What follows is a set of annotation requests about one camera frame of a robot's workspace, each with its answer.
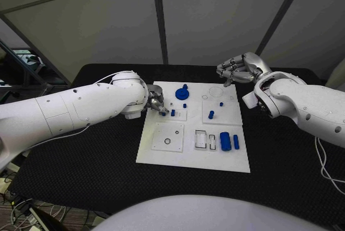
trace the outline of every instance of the blue object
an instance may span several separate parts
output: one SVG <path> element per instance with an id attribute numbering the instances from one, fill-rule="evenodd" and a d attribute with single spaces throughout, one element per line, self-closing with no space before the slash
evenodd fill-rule
<path id="1" fill-rule="evenodd" d="M 236 147 L 236 150 L 240 150 L 239 136 L 237 135 L 235 135 L 235 147 Z"/>
<path id="2" fill-rule="evenodd" d="M 222 150 L 223 151 L 232 150 L 232 142 L 230 142 L 229 132 L 222 132 Z"/>
<path id="3" fill-rule="evenodd" d="M 209 115 L 210 120 L 214 118 L 214 111 L 211 110 L 210 115 Z"/>
<path id="4" fill-rule="evenodd" d="M 178 89 L 175 96 L 180 100 L 187 100 L 190 98 L 190 91 L 187 84 L 184 85 L 184 88 Z"/>

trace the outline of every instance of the black tablecloth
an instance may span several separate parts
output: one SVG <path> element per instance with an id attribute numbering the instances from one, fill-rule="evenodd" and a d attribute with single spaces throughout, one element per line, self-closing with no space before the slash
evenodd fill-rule
<path id="1" fill-rule="evenodd" d="M 223 83 L 214 66 L 90 64 L 74 87 L 106 75 L 133 70 L 148 84 L 154 81 Z M 321 84 L 308 69 L 275 69 Z M 128 206 L 170 195 L 201 194 L 263 204 L 321 225 L 345 223 L 345 196 L 321 176 L 314 136 L 288 117 L 272 119 L 242 100 L 255 84 L 237 84 L 252 173 L 138 164 L 145 125 L 142 118 L 120 115 L 77 136 L 38 146 L 28 156 L 11 191 L 60 205 L 116 212 Z M 345 151 L 325 143 L 328 170 L 345 174 Z"/>

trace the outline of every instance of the floor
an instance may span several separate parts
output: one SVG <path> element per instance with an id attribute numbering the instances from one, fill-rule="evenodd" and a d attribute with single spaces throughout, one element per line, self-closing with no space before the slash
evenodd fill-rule
<path id="1" fill-rule="evenodd" d="M 63 90 L 66 90 L 66 87 L 56 87 L 51 91 L 51 93 L 60 92 Z M 2 96 L 6 94 L 8 91 L 12 92 L 19 92 L 21 96 L 18 98 L 15 98 L 14 96 L 9 97 L 8 99 L 8 103 L 38 97 L 41 95 L 43 92 L 43 87 L 31 87 L 31 88 L 14 88 L 14 87 L 0 87 L 0 98 Z M 38 206 L 43 204 L 43 201 L 35 201 L 35 204 L 38 204 Z M 47 205 L 50 205 L 48 203 L 44 204 L 44 207 L 41 207 L 41 209 L 50 213 L 53 206 L 47 207 Z M 53 213 L 58 212 L 61 209 L 61 206 L 56 206 L 54 207 L 54 211 Z M 64 215 L 64 210 L 61 210 L 57 218 L 61 219 L 63 215 Z M 6 202 L 4 204 L 2 202 L 2 197 L 0 197 L 0 230 L 8 230 L 8 231 L 15 231 L 17 227 L 14 227 L 12 225 L 9 225 L 8 227 L 5 227 L 2 229 L 2 226 L 11 223 L 11 212 L 12 212 L 12 206 L 11 203 Z M 25 220 L 25 218 L 19 218 L 17 224 L 21 224 L 22 221 Z M 87 210 L 81 210 L 81 209 L 76 209 L 73 208 L 66 216 L 64 219 L 64 225 L 66 227 L 71 230 L 71 231 L 80 231 L 83 229 L 84 226 L 92 226 L 94 219 L 96 219 L 97 215 L 93 211 L 87 211 Z"/>

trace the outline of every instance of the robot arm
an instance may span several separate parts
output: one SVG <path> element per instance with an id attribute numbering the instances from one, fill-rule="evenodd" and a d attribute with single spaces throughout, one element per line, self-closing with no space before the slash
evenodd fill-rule
<path id="1" fill-rule="evenodd" d="M 345 93 L 320 85 L 308 85 L 292 74 L 273 72 L 252 52 L 227 60 L 217 73 L 233 81 L 255 82 L 255 90 L 243 97 L 247 107 L 260 106 L 272 118 L 291 117 L 302 130 L 345 148 Z"/>
<path id="2" fill-rule="evenodd" d="M 112 84 L 96 83 L 0 106 L 0 170 L 41 141 L 125 114 L 139 118 L 148 108 L 168 113 L 164 91 L 139 75 L 120 72 Z"/>

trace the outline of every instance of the white board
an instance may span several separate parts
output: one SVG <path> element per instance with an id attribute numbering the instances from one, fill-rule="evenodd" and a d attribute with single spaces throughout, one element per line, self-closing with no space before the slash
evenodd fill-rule
<path id="1" fill-rule="evenodd" d="M 165 94 L 165 107 L 172 110 L 187 110 L 187 120 L 172 119 L 171 113 L 164 117 L 158 111 L 149 110 L 146 115 L 146 123 L 144 128 L 138 163 L 191 167 L 211 170 L 224 170 L 250 173 L 250 164 L 246 148 L 246 140 L 242 126 L 242 114 L 240 109 L 230 107 L 239 106 L 236 85 L 224 88 L 223 84 L 207 84 L 207 83 L 187 83 L 190 98 L 187 100 L 178 100 L 175 92 L 183 88 L 184 83 L 181 82 L 164 82 L 157 81 L 155 85 L 164 88 Z M 227 119 L 229 124 L 204 124 L 203 123 L 203 102 L 211 104 L 213 102 L 220 105 L 224 103 L 224 107 L 230 112 L 224 112 L 235 116 L 236 122 L 232 123 L 232 119 Z M 172 152 L 170 150 L 154 150 L 155 133 L 158 132 L 158 123 L 167 123 L 171 125 L 184 125 L 184 139 L 183 139 L 183 152 Z M 207 132 L 207 138 L 210 135 L 216 135 L 216 150 L 196 149 L 196 131 L 204 130 Z M 174 132 L 167 133 L 167 137 L 174 135 Z M 232 151 L 222 150 L 220 133 L 229 132 L 232 137 Z M 240 149 L 235 149 L 233 136 L 239 135 Z"/>

